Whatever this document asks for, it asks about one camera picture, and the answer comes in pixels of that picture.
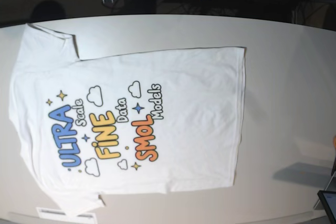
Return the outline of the white printed T-shirt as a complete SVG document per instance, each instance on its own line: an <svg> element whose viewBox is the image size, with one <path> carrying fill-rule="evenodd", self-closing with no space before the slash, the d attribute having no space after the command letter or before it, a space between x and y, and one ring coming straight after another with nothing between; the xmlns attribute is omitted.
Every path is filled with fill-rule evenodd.
<svg viewBox="0 0 336 224"><path fill-rule="evenodd" d="M38 186L77 216L102 195L231 187L244 96L242 47L81 60L74 36L26 25L9 119Z"/></svg>

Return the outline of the orange object at edge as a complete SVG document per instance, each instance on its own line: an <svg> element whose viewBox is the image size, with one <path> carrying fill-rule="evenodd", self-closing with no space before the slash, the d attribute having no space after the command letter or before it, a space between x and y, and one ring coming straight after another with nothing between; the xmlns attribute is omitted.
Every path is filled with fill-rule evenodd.
<svg viewBox="0 0 336 224"><path fill-rule="evenodd" d="M333 146L336 149L336 136L333 138Z"/></svg>

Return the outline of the dark tablet screen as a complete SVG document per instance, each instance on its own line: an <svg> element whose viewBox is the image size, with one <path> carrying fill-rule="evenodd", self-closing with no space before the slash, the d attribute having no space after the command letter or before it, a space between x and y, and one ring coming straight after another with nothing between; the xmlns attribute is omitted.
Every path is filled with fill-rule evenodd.
<svg viewBox="0 0 336 224"><path fill-rule="evenodd" d="M334 191L320 190L318 192L318 197L322 203L322 206L331 224L336 224L335 196L336 196L336 193Z"/></svg>

